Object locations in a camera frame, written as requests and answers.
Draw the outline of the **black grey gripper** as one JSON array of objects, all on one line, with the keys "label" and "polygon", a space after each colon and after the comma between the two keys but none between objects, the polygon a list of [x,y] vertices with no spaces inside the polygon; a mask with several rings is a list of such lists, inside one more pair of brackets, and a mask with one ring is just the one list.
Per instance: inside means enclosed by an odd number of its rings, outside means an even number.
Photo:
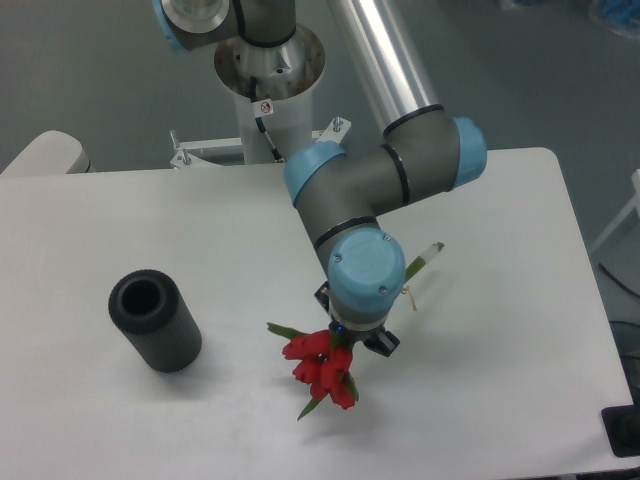
[{"label": "black grey gripper", "polygon": [[335,295],[330,295],[328,281],[316,290],[314,297],[324,311],[329,312],[332,333],[361,341],[368,350],[381,356],[391,356],[400,345],[400,339],[385,328],[389,308],[364,312],[348,307]]}]

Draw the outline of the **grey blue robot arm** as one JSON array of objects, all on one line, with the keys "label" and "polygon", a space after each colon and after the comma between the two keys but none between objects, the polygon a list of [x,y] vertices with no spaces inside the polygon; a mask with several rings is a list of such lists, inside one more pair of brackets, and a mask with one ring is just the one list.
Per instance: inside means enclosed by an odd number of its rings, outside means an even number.
[{"label": "grey blue robot arm", "polygon": [[389,1],[329,5],[383,142],[352,157],[347,121],[312,133],[312,91],[326,55],[292,1],[157,1],[175,49],[215,46],[214,67],[233,98],[246,164],[280,163],[293,207],[326,274],[318,291],[335,338],[388,356],[388,314],[406,280],[399,243],[381,215],[477,179],[487,163],[479,128],[437,99],[401,16]]}]

